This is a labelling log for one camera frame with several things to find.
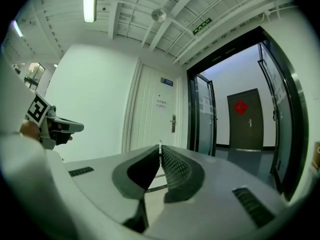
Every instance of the tube light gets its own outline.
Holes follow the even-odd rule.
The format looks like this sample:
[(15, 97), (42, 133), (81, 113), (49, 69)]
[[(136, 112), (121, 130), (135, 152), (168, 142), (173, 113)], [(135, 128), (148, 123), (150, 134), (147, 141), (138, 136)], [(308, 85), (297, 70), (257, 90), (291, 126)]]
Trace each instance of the tube light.
[(84, 21), (95, 22), (97, 19), (97, 0), (83, 0)]
[(20, 30), (17, 22), (16, 22), (15, 20), (13, 20), (13, 21), (12, 21), (12, 24), (13, 24), (13, 27), (14, 27), (16, 33), (19, 35), (19, 37), (22, 38), (23, 35), (22, 35), (22, 32), (21, 32), (21, 30)]

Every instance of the white ceiling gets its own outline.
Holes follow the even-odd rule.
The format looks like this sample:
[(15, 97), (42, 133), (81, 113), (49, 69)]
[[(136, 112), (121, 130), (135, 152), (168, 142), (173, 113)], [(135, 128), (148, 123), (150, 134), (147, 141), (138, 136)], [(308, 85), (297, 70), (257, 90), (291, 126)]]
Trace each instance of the white ceiling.
[[(148, 46), (151, 51), (158, 48), (164, 55), (168, 52), (178, 57), (172, 62), (183, 65), (233, 30), (262, 19), (264, 12), (269, 14), (293, 5), (293, 0), (121, 1), (97, 0), (96, 21), (85, 23), (83, 0), (29, 0), (16, 18), (23, 37), (10, 27), (3, 43), (4, 53), (12, 64), (30, 58), (59, 62), (83, 31), (93, 30), (108, 33), (110, 39), (120, 35), (139, 40), (141, 46)], [(157, 8), (167, 12), (168, 17), (162, 23), (151, 18), (151, 11)], [(195, 38), (170, 18), (191, 31), (207, 18), (212, 23)]]

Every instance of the round ceiling fixture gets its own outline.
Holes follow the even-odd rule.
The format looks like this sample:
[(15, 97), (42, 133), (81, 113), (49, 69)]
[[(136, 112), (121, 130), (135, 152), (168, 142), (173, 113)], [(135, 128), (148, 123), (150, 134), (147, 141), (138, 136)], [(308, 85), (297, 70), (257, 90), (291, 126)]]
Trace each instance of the round ceiling fixture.
[(155, 9), (152, 11), (151, 17), (155, 22), (164, 22), (167, 18), (167, 13), (162, 9)]

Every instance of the red paper decoration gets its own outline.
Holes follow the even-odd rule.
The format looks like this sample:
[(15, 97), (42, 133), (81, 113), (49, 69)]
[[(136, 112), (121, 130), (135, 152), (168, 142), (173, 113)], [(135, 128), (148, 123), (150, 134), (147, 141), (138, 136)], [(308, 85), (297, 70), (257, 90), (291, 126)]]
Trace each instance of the red paper decoration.
[(247, 104), (245, 104), (243, 101), (239, 100), (235, 106), (234, 106), (234, 110), (237, 111), (240, 115), (242, 115), (246, 109), (247, 109)]

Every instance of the white door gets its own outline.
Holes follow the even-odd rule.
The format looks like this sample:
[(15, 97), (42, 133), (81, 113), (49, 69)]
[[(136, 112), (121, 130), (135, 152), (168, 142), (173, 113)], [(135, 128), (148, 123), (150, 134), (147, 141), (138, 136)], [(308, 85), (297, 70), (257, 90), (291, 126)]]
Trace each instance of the white door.
[(176, 133), (172, 132), (176, 114), (175, 77), (142, 66), (133, 107), (129, 150), (156, 145), (175, 146)]

